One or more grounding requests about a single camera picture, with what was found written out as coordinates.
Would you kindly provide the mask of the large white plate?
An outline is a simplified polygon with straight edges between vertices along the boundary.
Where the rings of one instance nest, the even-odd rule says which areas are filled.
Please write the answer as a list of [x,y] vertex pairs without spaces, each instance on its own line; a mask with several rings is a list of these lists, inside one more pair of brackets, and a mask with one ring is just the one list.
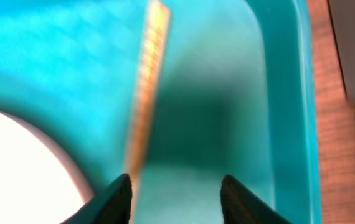
[[93,196],[58,144],[0,112],[0,223],[62,223]]

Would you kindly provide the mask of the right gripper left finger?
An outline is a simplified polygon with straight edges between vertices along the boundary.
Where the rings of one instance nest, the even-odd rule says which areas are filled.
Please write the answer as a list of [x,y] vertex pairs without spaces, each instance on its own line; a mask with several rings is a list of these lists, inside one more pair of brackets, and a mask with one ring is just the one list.
[[62,224],[129,224],[132,197],[130,176],[122,174]]

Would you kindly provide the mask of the teal serving tray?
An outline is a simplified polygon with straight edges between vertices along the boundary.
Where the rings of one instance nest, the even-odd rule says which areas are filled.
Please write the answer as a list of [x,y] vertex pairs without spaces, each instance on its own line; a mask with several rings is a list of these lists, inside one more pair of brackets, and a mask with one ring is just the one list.
[[[320,223],[304,1],[168,0],[135,223],[222,223],[230,174],[292,223]],[[144,94],[148,1],[0,1],[0,111],[73,159],[94,193],[123,173]]]

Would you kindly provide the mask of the wooden chopstick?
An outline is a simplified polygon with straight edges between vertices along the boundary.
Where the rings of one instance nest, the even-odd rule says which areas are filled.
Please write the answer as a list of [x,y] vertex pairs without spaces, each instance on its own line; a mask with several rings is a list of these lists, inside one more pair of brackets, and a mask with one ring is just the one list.
[[130,175],[133,194],[130,223],[134,222],[170,18],[171,10],[161,1],[148,1],[124,161],[124,171]]

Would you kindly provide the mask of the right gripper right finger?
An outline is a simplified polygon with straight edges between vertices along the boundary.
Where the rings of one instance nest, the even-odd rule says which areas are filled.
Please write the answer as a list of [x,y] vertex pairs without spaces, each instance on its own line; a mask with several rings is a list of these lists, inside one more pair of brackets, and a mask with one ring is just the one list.
[[232,175],[223,178],[220,202],[224,224],[290,224]]

